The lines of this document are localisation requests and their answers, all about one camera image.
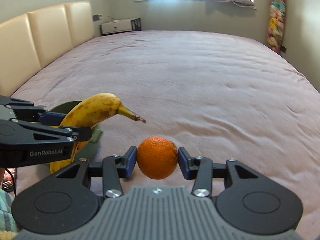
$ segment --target teal striped fabric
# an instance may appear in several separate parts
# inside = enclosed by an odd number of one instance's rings
[[[11,204],[13,197],[0,189],[0,230],[19,232],[16,223],[11,214]]]

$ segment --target bed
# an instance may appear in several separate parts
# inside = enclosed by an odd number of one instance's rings
[[[87,1],[42,8],[0,25],[0,94],[47,109],[111,92],[147,119],[103,123],[96,161],[159,135],[192,156],[235,158],[295,192],[304,205],[297,232],[320,234],[320,95],[279,55],[252,39],[192,31],[93,37]],[[49,175],[18,168],[17,191]],[[163,180],[136,166],[132,185],[186,185],[177,167]],[[223,190],[213,181],[215,195]],[[92,191],[102,195],[101,181]]]

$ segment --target green bowl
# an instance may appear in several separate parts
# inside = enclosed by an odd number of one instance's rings
[[[76,105],[81,103],[81,101],[71,101],[63,103],[59,106],[56,106],[51,112],[68,114]],[[80,158],[87,158],[90,161],[93,161],[94,157],[98,153],[99,150],[99,140],[103,131],[99,129],[99,125],[97,125],[92,131],[92,137],[89,142],[79,150],[75,155],[75,160]]]

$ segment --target headboard panel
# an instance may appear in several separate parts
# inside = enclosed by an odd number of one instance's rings
[[[93,38],[88,1],[25,13],[0,24],[0,95],[11,96],[41,68]]]

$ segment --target yellow fuzzy fabric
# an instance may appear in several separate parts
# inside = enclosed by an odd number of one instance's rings
[[[8,231],[1,231],[0,230],[0,240],[11,240],[13,239],[18,233],[8,232]]]

